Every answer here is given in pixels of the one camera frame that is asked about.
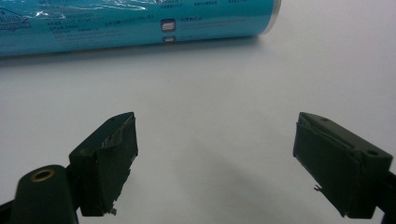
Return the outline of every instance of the blue cylindrical can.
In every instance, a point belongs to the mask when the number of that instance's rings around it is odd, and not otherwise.
[[[280,1],[1,1],[0,56],[257,35]]]

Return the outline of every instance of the white table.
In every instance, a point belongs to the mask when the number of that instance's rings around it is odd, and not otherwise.
[[[134,111],[118,214],[80,223],[379,223],[341,218],[291,152],[305,111],[396,155],[395,21],[393,0],[284,0],[268,35],[0,59],[0,203]]]

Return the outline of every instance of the screw hole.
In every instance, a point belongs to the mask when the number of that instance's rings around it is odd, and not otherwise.
[[[372,156],[378,156],[378,153],[376,151],[373,151],[373,150],[367,150],[367,153],[372,155]]]
[[[51,178],[55,174],[55,171],[52,169],[45,169],[35,172],[30,178],[33,182],[41,182]]]

